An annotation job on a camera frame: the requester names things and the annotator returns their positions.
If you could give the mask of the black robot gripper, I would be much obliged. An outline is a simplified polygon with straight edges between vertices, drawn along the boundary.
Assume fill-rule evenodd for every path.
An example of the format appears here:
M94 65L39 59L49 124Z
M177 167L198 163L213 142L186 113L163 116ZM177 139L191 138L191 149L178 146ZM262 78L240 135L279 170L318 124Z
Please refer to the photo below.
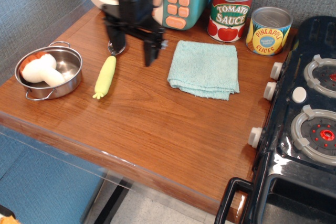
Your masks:
M118 5L104 4L105 25L115 52L123 52L126 34L144 41L145 66L158 58L164 46L165 29L152 16L153 0L118 0Z

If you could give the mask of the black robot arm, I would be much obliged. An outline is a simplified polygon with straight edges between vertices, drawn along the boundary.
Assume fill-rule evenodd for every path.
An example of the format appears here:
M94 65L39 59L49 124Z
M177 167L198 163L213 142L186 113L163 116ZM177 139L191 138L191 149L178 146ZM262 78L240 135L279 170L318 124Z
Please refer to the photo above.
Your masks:
M143 40L145 65L157 59L165 46L165 28L152 16L153 0L118 0L118 5L104 4L104 23L114 51L119 54L126 46L126 34Z

